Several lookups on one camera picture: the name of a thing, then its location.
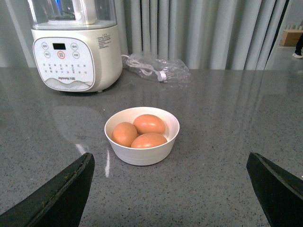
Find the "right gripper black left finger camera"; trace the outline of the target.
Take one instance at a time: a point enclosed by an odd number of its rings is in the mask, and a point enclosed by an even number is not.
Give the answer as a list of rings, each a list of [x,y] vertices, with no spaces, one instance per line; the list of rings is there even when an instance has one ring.
[[[77,227],[89,196],[95,159],[91,153],[0,216],[2,227]]]

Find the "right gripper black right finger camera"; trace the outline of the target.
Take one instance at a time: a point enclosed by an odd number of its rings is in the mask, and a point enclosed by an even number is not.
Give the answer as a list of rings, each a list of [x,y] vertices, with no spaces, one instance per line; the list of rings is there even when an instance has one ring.
[[[246,164],[257,199],[272,227],[303,225],[303,181],[258,153]]]

